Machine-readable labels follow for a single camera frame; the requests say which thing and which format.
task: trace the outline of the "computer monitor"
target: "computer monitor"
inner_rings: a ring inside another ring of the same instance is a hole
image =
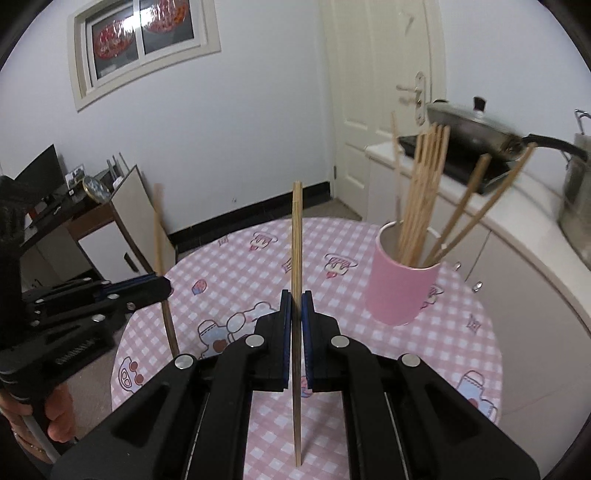
[[[57,159],[54,145],[48,147],[19,173],[16,181],[24,183],[39,192],[39,202],[51,195],[66,181]]]

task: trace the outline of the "cabinet handle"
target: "cabinet handle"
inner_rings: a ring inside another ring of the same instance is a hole
[[[139,273],[139,268],[135,266],[135,263],[133,260],[131,260],[131,257],[129,256],[128,253],[126,253],[123,256],[124,260],[127,262],[127,264],[129,265],[130,269],[134,272],[134,273]]]

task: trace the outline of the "cartoon bear print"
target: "cartoon bear print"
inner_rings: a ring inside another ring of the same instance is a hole
[[[356,267],[358,263],[355,260],[346,258],[338,254],[326,254],[324,259],[327,260],[324,269],[326,270],[326,278],[335,278],[338,275],[345,275],[350,268]]]
[[[429,305],[434,305],[437,302],[437,296],[444,292],[445,290],[443,290],[439,285],[431,285],[431,288],[429,289],[429,295],[427,300],[423,302],[421,310],[426,309]]]
[[[254,232],[252,235],[254,238],[251,240],[250,250],[263,250],[269,245],[274,244],[278,241],[275,235],[268,232]]]
[[[464,374],[457,390],[483,413],[490,421],[495,421],[497,409],[489,400],[482,398],[484,393],[484,377],[475,370]]]
[[[214,320],[205,320],[197,327],[197,333],[206,350],[200,358],[207,358],[222,353],[224,349],[239,338],[250,335],[255,330],[257,318],[275,312],[267,301],[260,301],[250,310],[236,312],[225,325],[218,325]]]
[[[127,392],[136,393],[144,383],[144,376],[137,373],[138,363],[131,361],[131,357],[125,357],[119,367],[119,385]]]

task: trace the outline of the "pan lid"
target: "pan lid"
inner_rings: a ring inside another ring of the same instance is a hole
[[[427,105],[429,111],[438,112],[443,115],[451,115],[462,120],[469,122],[475,122],[484,125],[488,128],[492,128],[502,134],[515,135],[522,137],[517,129],[507,122],[485,113],[486,100],[482,97],[474,97],[474,108],[469,108],[463,105],[455,105],[449,103],[447,100],[435,100],[433,103]]]

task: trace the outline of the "door handle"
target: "door handle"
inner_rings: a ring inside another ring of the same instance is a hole
[[[129,265],[130,269],[134,273],[139,273],[139,268],[135,265],[134,261],[131,260],[131,257],[129,256],[129,254],[127,252],[123,256],[123,259],[127,262],[127,264]]]
[[[425,104],[426,104],[426,93],[427,93],[427,78],[423,72],[418,72],[415,77],[415,86],[407,87],[404,85],[396,85],[396,90],[399,92],[414,93],[414,120],[420,127],[425,123]]]

